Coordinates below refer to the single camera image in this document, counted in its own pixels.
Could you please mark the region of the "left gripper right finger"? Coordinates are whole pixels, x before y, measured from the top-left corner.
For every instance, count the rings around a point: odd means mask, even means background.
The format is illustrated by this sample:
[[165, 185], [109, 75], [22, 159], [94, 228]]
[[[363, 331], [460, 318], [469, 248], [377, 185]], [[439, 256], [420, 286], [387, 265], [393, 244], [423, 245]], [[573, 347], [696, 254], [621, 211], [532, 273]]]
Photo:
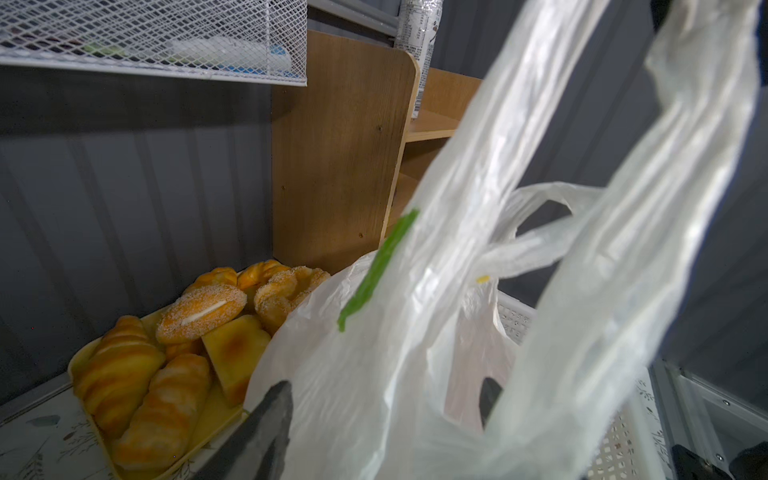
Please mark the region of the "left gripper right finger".
[[486, 427], [488, 418], [502, 392], [503, 387], [496, 380], [491, 377], [483, 379], [479, 395], [479, 412], [483, 428]]

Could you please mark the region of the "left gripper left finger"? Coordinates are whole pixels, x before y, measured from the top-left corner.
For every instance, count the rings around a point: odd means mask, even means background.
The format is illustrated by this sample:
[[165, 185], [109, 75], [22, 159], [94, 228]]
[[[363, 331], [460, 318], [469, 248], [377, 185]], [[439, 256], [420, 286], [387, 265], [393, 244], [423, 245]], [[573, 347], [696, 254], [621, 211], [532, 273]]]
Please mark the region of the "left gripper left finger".
[[292, 385], [282, 380], [193, 479], [279, 479], [285, 468], [293, 417]]

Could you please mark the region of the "white lemon-print plastic bag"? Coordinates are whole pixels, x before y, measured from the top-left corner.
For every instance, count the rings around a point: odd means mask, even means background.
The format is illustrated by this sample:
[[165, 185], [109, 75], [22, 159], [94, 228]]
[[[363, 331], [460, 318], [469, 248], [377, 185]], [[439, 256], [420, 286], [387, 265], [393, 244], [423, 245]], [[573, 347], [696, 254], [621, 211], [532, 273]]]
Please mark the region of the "white lemon-print plastic bag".
[[508, 295], [655, 356], [736, 169], [760, 74], [756, 1], [675, 1], [645, 60], [661, 113], [603, 188], [522, 186], [602, 1], [529, 1], [383, 246], [324, 282], [253, 375], [282, 380], [284, 479], [465, 476], [483, 379], [512, 367]]

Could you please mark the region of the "white plastic produce basket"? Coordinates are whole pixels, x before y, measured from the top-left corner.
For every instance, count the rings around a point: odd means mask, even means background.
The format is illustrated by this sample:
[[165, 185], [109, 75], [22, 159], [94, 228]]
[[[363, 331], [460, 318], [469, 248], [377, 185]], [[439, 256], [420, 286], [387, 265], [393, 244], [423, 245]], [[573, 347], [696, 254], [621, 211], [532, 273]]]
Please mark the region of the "white plastic produce basket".
[[623, 354], [639, 323], [601, 341], [600, 326], [558, 326], [502, 295], [497, 331], [509, 334], [512, 367], [473, 443], [466, 477], [486, 479], [670, 479], [647, 425], [638, 382], [650, 380], [648, 344]]

